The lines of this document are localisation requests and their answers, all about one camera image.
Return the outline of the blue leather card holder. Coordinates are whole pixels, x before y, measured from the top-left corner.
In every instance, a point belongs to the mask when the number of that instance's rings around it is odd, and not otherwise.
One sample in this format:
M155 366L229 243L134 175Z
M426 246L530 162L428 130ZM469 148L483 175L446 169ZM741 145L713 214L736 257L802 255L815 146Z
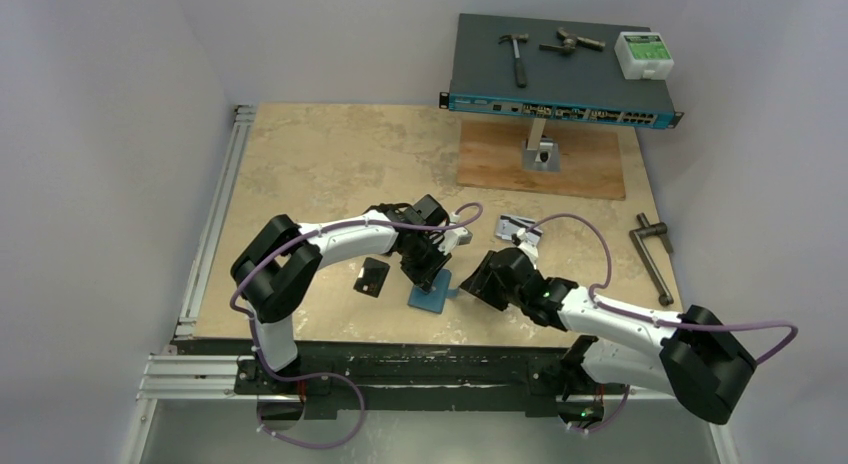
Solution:
M407 305L433 314L442 314L446 302L455 299L459 294L458 288L451 287L451 280L452 273L450 270L440 270L429 292L424 292L417 287L411 290Z

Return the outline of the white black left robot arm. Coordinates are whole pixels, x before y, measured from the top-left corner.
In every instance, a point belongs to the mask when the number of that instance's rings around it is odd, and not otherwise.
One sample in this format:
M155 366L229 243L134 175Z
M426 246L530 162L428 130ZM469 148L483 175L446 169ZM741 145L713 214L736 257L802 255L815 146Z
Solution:
M297 383L292 316L318 271L353 258L396 253L412 285L429 292L453 250L470 240L457 215L431 195L414 204L374 205L359 216L327 223L296 223L286 214L270 219L230 269L264 359L260 381L275 393Z

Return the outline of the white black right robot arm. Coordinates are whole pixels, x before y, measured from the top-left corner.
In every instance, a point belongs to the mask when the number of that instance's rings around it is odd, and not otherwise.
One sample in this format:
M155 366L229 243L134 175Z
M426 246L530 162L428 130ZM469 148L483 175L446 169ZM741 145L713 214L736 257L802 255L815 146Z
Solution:
M513 305L537 325L578 333L561 365L576 391L594 383L646 388L725 424L757 368L710 310L655 311L592 296L574 281L543 276L518 248L488 252L460 287L495 309Z

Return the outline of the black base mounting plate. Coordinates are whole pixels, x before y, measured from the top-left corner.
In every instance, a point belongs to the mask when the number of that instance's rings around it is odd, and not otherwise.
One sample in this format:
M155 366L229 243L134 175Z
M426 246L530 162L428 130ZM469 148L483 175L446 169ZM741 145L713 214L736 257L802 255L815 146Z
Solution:
M180 357L231 358L225 381L233 395L269 402L268 417L282 415L285 400L308 420L334 419L341 410L425 412L518 412L527 417L599 421L606 398L622 395L621 384L596 384L564 367L566 349L433 344L300 341L286 376L270 377L247 339L174 341Z

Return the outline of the plywood board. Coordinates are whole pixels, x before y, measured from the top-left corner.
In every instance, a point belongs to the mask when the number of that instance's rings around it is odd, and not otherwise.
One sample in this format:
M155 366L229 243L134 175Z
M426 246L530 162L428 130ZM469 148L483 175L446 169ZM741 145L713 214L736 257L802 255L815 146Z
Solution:
M586 126L547 125L559 147L558 173L526 171L523 142L529 124L465 121L460 127L457 183L539 194L623 200L625 181L618 135Z

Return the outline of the small grey hammer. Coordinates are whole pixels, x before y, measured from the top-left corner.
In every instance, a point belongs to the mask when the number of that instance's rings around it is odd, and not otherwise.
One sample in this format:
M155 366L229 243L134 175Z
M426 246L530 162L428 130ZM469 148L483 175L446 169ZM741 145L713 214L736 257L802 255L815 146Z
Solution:
M499 37L498 43L509 42L513 52L513 71L515 84L518 88L526 88L528 85L525 65L520 53L520 45L529 41L528 34L505 34Z

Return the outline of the dark metal clamp tool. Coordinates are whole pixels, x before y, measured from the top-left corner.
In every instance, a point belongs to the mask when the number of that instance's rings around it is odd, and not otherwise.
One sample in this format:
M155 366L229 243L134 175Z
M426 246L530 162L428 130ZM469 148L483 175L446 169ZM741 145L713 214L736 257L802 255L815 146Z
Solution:
M606 47L606 43L604 41L579 36L569 32L563 27L557 28L556 35L561 41L560 44L539 44L538 48L543 51L556 52L561 55L571 55L578 47L590 49L596 52L602 52Z

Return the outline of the white green electrical box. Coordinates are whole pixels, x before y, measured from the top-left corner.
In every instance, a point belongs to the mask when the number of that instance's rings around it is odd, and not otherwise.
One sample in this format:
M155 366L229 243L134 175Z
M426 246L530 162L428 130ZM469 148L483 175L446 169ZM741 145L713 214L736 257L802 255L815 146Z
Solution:
M665 81L674 66L665 40L657 32L621 32L614 51L626 80Z

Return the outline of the metal stand post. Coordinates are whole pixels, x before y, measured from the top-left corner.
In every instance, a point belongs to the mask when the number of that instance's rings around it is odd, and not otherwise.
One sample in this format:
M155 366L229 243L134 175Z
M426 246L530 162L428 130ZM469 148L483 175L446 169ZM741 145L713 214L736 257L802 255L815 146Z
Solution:
M544 135L547 120L534 118L523 142L522 167L526 171L558 173L561 170L558 144Z

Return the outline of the blue network switch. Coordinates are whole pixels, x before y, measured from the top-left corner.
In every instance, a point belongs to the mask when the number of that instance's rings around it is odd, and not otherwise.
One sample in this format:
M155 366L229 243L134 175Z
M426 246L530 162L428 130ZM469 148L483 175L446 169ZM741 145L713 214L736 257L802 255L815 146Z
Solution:
M578 47L571 55L543 51L561 43L558 27L606 43L602 52ZM650 129L673 129L684 113L668 86L656 80L626 80L614 45L627 25L557 21L463 13L458 19L452 76L439 106L455 112L543 118ZM528 85L518 88L505 34L528 34L520 45Z

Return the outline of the aluminium frame rail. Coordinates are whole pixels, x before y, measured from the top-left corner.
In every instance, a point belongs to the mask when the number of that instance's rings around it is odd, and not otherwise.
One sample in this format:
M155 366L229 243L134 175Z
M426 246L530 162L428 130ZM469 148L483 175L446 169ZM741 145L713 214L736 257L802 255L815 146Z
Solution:
M355 216L383 202L433 195L448 210L477 201L483 215L471 225L471 244L449 263L466 278L490 249L500 214L543 220L545 275L589 285L611 277L604 295L658 308L658 294L629 237L636 215L659 213L632 128L586 126L618 135L626 198L591 199L461 186L457 183L460 127L465 121L529 124L525 119L460 114L427 106L264 103L236 117L206 227L194 258L176 340L247 338L244 316L231 310L233 260L277 215L326 222ZM143 399L232 399L231 358L180 357L174 344L150 358Z

